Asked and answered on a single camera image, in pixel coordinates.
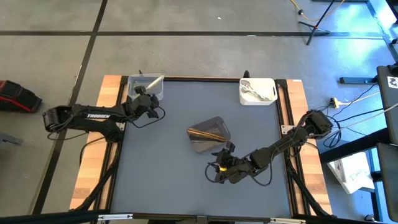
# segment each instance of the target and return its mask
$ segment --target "tripod stand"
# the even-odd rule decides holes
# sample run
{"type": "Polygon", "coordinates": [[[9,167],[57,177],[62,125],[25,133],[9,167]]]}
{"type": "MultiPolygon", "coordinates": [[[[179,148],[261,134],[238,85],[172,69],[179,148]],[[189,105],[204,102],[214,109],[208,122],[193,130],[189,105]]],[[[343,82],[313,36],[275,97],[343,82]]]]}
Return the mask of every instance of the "tripod stand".
{"type": "Polygon", "coordinates": [[[323,31],[322,35],[328,35],[328,34],[330,34],[330,31],[324,30],[324,29],[320,29],[318,26],[319,26],[319,24],[321,23],[322,19],[325,17],[326,13],[328,13],[329,9],[331,8],[331,5],[332,5],[335,1],[336,1],[336,0],[332,0],[332,1],[331,1],[330,5],[328,6],[328,8],[327,8],[326,11],[323,13],[323,15],[321,16],[321,18],[319,19],[319,21],[317,22],[317,24],[316,24],[315,26],[313,26],[313,25],[311,25],[311,24],[307,24],[307,23],[302,22],[302,21],[298,22],[299,24],[306,25],[306,26],[308,26],[310,29],[312,29],[311,34],[310,34],[310,38],[308,38],[308,41],[307,41],[307,45],[310,45],[310,42],[311,42],[311,40],[312,40],[312,37],[315,35],[315,33],[316,33],[318,30],[323,31]]]}

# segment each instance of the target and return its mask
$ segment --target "wooden board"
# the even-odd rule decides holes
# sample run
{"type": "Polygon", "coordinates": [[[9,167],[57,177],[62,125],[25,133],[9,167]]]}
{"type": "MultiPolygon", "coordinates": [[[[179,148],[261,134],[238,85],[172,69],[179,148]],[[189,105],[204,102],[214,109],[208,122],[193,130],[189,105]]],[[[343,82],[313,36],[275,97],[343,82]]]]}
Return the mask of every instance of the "wooden board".
{"type": "MultiPolygon", "coordinates": [[[[101,90],[99,93],[97,106],[114,106],[119,91],[121,76],[106,75],[104,77],[101,90]]],[[[297,123],[301,116],[308,110],[307,100],[305,98],[303,83],[301,80],[287,80],[290,104],[292,107],[294,122],[297,123]]],[[[123,99],[126,99],[126,90],[124,90],[123,99]]],[[[282,103],[282,113],[285,122],[287,123],[287,110],[282,103]]],[[[90,133],[88,141],[92,141],[100,137],[98,133],[90,133]]],[[[75,190],[73,192],[70,208],[76,208],[84,199],[90,194],[100,178],[102,163],[104,160],[104,153],[106,148],[105,140],[98,141],[92,145],[87,146],[83,155],[83,160],[80,166],[79,174],[76,181],[75,190]]],[[[322,206],[322,208],[331,213],[328,193],[326,191],[325,180],[323,178],[322,167],[319,160],[318,150],[311,145],[304,145],[300,152],[303,173],[306,186],[314,196],[315,200],[322,206]]],[[[108,192],[108,185],[103,190],[100,208],[104,208],[108,192]]],[[[299,212],[303,213],[303,203],[299,188],[295,189],[299,212]]]]}

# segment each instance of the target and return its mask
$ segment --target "wooden table frame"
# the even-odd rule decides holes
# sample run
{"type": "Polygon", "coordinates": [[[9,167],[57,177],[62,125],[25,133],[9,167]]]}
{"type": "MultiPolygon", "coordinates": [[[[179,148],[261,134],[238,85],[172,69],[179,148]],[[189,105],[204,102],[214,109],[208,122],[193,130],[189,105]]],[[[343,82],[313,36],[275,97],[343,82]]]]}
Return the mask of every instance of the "wooden table frame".
{"type": "MultiPolygon", "coordinates": [[[[189,82],[238,82],[239,78],[200,78],[200,77],[166,77],[167,81],[189,81],[189,82]]],[[[276,80],[278,85],[279,99],[279,121],[283,124],[296,125],[307,110],[307,101],[301,80],[276,80]]],[[[116,103],[122,103],[127,99],[127,77],[120,75],[106,75],[103,79],[101,90],[97,101],[97,106],[111,107],[116,103]]],[[[101,136],[100,133],[89,133],[87,142],[101,136]]],[[[121,144],[105,142],[101,140],[86,147],[80,170],[73,191],[70,208],[76,208],[94,189],[105,170],[109,167],[117,148],[121,144]]],[[[291,158],[291,161],[297,173],[303,177],[305,185],[321,205],[321,207],[331,214],[331,207],[326,190],[325,180],[318,150],[305,144],[302,146],[298,159],[291,158]]],[[[113,175],[104,186],[91,209],[108,209],[111,206],[111,196],[113,195],[113,186],[116,180],[113,175]]],[[[289,200],[291,214],[312,214],[315,213],[301,196],[300,189],[293,182],[288,183],[289,200]]]]}

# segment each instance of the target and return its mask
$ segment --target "concrete floor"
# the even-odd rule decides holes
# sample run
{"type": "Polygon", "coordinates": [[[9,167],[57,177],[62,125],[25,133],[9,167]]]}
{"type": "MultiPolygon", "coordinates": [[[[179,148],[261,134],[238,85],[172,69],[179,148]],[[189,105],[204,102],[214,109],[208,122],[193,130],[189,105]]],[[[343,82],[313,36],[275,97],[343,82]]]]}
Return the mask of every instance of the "concrete floor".
{"type": "MultiPolygon", "coordinates": [[[[319,17],[328,5],[311,0],[297,3],[311,18],[319,17]]],[[[92,30],[100,5],[101,0],[3,0],[0,31],[92,30]]],[[[374,6],[390,38],[395,38],[385,2],[376,1],[374,6]]],[[[307,32],[299,20],[289,0],[113,0],[100,30],[307,32]]],[[[322,27],[332,32],[379,32],[363,3],[343,4],[322,27]]],[[[0,113],[0,132],[24,139],[19,147],[0,144],[0,204],[6,205],[0,207],[0,216],[29,213],[53,143],[46,139],[41,113],[68,102],[88,39],[0,36],[0,79],[18,82],[44,99],[37,114],[0,113]]],[[[382,39],[317,37],[310,46],[305,41],[303,37],[97,37],[77,103],[94,105],[103,76],[109,74],[128,75],[141,69],[177,76],[241,77],[249,70],[252,77],[302,79],[309,107],[317,108],[332,96],[351,101],[369,88],[342,86],[339,77],[373,77],[377,66],[394,63],[382,39]]],[[[380,98],[374,96],[353,104],[340,118],[380,107],[380,98]]],[[[380,116],[353,129],[368,134],[384,126],[380,116]]],[[[343,134],[344,140],[360,137],[349,131],[343,134]]],[[[44,212],[68,210],[85,141],[82,137],[64,143],[44,212]]],[[[369,193],[346,195],[327,168],[324,173],[335,215],[361,220],[372,213],[369,193]]]]}

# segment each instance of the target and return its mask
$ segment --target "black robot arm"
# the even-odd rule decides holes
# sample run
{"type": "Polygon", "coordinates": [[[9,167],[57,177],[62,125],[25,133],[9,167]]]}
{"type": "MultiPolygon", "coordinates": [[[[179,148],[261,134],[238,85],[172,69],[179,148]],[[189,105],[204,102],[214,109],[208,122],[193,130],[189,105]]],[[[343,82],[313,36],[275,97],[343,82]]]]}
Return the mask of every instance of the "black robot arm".
{"type": "Polygon", "coordinates": [[[147,94],[143,86],[137,86],[134,90],[137,97],[129,97],[127,102],[110,108],[79,104],[51,108],[43,114],[45,129],[50,133],[59,133],[64,129],[96,131],[107,141],[118,142],[122,133],[116,123],[133,122],[145,113],[149,118],[159,118],[155,111],[160,108],[157,97],[147,94]]]}
{"type": "Polygon", "coordinates": [[[216,161],[206,167],[212,166],[217,175],[214,181],[223,184],[228,180],[235,184],[247,175],[255,177],[268,168],[271,160],[276,155],[294,146],[302,146],[308,138],[322,138],[330,133],[333,124],[322,111],[308,111],[300,120],[296,128],[291,129],[283,138],[269,147],[256,149],[248,155],[238,158],[231,155],[234,145],[229,142],[220,152],[213,153],[216,161]]]}

